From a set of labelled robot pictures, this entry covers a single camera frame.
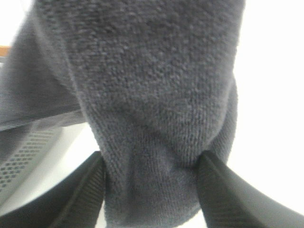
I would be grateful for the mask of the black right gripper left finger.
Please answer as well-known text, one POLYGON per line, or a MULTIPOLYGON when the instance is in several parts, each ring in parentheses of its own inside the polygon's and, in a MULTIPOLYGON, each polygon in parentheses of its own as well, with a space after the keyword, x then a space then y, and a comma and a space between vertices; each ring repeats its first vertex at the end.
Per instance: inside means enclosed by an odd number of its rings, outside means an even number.
POLYGON ((93 228, 105 193, 105 164, 94 152, 58 185, 0 218, 2 228, 93 228))

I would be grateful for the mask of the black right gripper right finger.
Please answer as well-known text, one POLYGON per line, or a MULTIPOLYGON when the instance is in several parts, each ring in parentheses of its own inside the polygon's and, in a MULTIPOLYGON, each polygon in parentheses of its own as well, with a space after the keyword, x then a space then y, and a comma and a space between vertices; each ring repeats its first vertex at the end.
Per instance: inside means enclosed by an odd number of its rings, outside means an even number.
POLYGON ((214 153, 198 162, 197 192, 209 228, 302 228, 303 215, 248 184, 214 153))

